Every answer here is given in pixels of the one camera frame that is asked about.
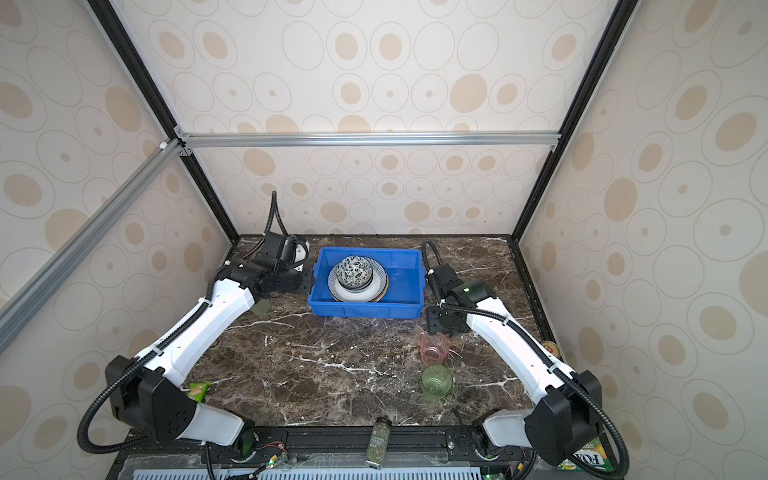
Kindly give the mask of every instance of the marble table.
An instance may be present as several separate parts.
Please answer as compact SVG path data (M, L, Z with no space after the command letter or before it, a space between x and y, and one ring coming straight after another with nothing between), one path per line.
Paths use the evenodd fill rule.
M414 237L309 240L309 268L320 247L418 248L421 243ZM539 338L505 239L433 241L464 281L487 282ZM253 242L241 240L235 256ZM425 301L432 304L429 291ZM265 313L247 312L227 328L188 382L212 382L209 404L270 426L372 425L381 415L395 425L455 425L454 408L468 422L490 409L531 407L514 372L475 333L452 338L445 365L455 377L453 392L443 402L425 399L418 348L425 315L426 308L415 320L318 317L305 296L283 294L270 300Z

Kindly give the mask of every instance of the patterned wall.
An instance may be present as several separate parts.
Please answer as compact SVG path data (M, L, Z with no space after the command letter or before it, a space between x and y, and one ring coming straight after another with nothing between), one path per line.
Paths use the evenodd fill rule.
M509 234L547 145L198 149L240 233Z
M73 0L0 2L0 307L165 136Z
M2 480L106 476L114 455L85 454L74 439L104 367L189 311L229 247L182 172L171 161L0 354ZM108 407L91 424L102 445L127 431Z
M615 0L115 0L194 132L558 130Z
M768 475L768 2L651 0L522 242L627 478Z

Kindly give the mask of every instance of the glass cup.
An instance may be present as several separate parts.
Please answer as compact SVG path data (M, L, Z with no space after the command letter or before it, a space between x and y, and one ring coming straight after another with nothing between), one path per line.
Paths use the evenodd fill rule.
M453 374L440 363L426 366L422 370L422 392L428 400L438 402L453 390Z
M422 339L419 340L419 351L422 354L422 363L424 365L442 363L448 356L450 349L451 340L442 333L437 335L425 333L422 335Z

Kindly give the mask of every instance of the green snack packet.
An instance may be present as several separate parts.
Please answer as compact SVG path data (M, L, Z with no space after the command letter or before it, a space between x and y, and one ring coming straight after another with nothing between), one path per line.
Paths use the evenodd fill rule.
M210 382L204 383L190 383L190 392L187 394L189 398L195 402L202 402L205 397L205 392L208 391Z
M576 452L576 456L582 462L602 472L612 472L614 470L613 465L611 465L611 462L608 460L608 456L605 455L605 449L600 443L600 439L592 440L587 445L581 447L581 449ZM558 465L557 469L564 471L581 471L581 468L577 467L570 460L562 462L560 465Z

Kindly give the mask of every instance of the blue plastic bin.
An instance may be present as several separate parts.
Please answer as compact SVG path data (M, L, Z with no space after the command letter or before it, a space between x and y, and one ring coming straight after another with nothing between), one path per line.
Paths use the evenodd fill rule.
M379 302L337 302L331 295L328 275L338 262L350 255L373 258L386 270L389 288ZM426 282L420 250L323 247L313 273L315 286L307 302L315 315L415 319L422 314Z

